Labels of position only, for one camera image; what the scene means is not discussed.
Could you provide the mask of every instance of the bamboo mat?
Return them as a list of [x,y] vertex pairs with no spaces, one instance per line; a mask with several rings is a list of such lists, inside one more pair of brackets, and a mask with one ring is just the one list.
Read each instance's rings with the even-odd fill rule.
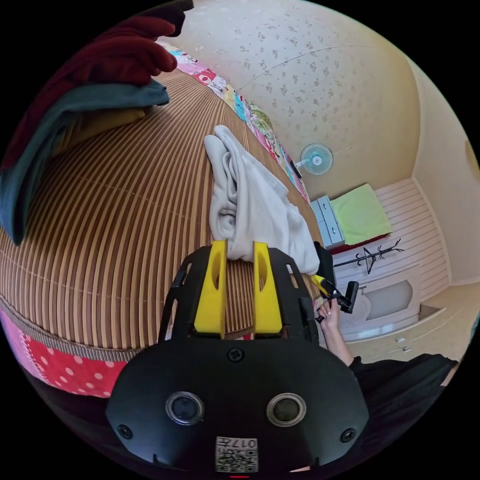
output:
[[[213,240],[213,175],[203,140],[216,125],[287,186],[321,241],[310,206],[226,103],[179,70],[158,79],[169,105],[53,159],[23,244],[15,247],[0,230],[0,304],[36,340],[63,351],[68,342],[117,350],[156,342],[178,267]],[[229,262],[227,285],[231,337],[252,327],[253,264]]]

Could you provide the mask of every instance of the wall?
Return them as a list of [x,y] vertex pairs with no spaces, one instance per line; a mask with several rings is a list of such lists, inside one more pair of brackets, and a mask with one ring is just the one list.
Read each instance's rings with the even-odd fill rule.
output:
[[457,116],[433,82],[410,62],[420,98],[420,142],[413,176],[445,239],[451,280],[480,280],[480,179]]
[[[360,284],[377,280],[387,275],[420,266],[420,300],[438,294],[449,286],[449,266],[444,245],[435,218],[415,182],[408,178],[375,191],[392,226],[390,237],[369,243],[365,247],[374,253],[380,245],[388,248],[401,239],[398,248],[402,252],[385,254],[378,259],[367,275],[365,262],[337,267],[337,283],[346,286],[350,280]],[[363,248],[356,248],[333,256],[334,264],[347,262],[355,255],[363,254]]]
[[409,178],[420,105],[406,57],[338,12],[300,0],[196,0],[171,43],[209,65],[271,118],[294,161],[313,142],[334,152],[312,199]]

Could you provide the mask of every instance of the pink fabric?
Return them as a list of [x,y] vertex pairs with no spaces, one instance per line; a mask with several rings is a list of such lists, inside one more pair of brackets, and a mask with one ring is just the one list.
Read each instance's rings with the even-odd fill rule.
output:
[[31,354],[27,346],[27,335],[25,335],[17,326],[0,310],[0,322],[5,332],[6,339],[10,345],[11,351],[16,361],[33,377],[45,381],[41,370],[32,361]]

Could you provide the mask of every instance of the hand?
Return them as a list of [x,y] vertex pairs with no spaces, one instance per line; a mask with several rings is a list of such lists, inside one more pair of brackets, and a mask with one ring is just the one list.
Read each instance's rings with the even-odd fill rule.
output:
[[330,302],[325,300],[318,309],[318,313],[323,317],[320,323],[322,329],[338,329],[340,318],[340,307],[337,299],[334,298]]

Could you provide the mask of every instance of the camera lens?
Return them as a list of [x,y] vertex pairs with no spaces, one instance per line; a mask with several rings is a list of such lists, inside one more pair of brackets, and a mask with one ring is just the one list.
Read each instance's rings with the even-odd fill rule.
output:
[[194,425],[204,416],[202,401],[188,391],[178,391],[168,397],[165,409],[167,415],[179,425]]
[[273,397],[266,407],[266,416],[277,427],[293,427],[305,416],[307,405],[295,393],[281,393]]

